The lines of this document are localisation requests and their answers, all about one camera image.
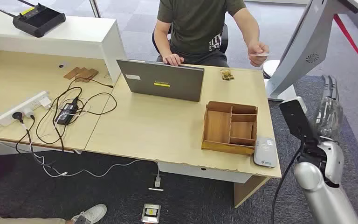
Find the person's left hand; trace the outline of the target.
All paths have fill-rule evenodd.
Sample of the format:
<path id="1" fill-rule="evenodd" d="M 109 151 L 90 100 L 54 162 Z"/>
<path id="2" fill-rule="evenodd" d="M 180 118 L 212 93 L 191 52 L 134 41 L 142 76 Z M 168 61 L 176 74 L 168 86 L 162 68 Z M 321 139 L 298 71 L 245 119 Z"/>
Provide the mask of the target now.
<path id="1" fill-rule="evenodd" d="M 267 56 L 257 56 L 256 54 L 269 53 L 269 46 L 260 42 L 253 41 L 247 44 L 248 58 L 254 67 L 260 67 L 267 59 Z"/>

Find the person's right hand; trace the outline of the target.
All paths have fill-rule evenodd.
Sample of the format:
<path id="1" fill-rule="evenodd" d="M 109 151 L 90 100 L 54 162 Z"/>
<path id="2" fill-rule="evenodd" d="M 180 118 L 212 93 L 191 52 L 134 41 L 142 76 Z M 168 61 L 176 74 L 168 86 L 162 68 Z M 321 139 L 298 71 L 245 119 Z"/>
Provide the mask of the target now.
<path id="1" fill-rule="evenodd" d="M 163 63 L 172 66 L 179 66 L 184 63 L 184 58 L 174 53 L 162 55 L 162 60 Z"/>

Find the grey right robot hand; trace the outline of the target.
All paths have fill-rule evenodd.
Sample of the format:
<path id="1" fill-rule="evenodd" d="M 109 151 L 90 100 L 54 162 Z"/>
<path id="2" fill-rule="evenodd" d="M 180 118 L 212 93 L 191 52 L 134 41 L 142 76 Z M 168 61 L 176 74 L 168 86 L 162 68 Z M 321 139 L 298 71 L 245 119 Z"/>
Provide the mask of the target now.
<path id="1" fill-rule="evenodd" d="M 337 80 L 330 75 L 322 75 L 323 94 L 315 115 L 315 129 L 321 141 L 334 141 L 338 136 L 343 120 L 343 108 L 339 102 Z"/>

